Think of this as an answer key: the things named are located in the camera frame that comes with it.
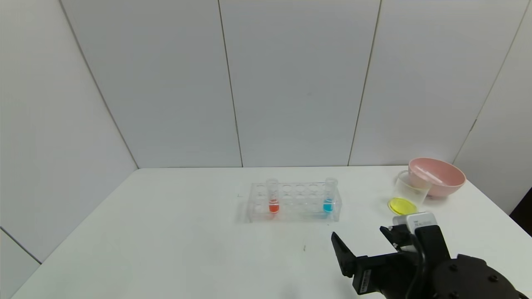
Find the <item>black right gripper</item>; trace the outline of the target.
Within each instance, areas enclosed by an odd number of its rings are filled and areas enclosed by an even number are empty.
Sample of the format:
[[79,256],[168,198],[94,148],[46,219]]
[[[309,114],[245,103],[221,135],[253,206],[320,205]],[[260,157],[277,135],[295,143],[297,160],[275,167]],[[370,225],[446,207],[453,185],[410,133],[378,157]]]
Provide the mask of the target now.
[[[411,245],[406,225],[381,226],[380,233],[395,248]],[[353,278],[357,294],[380,293],[386,299],[427,299],[428,263],[421,253],[397,252],[374,257],[356,257],[342,239],[331,233],[341,273]]]

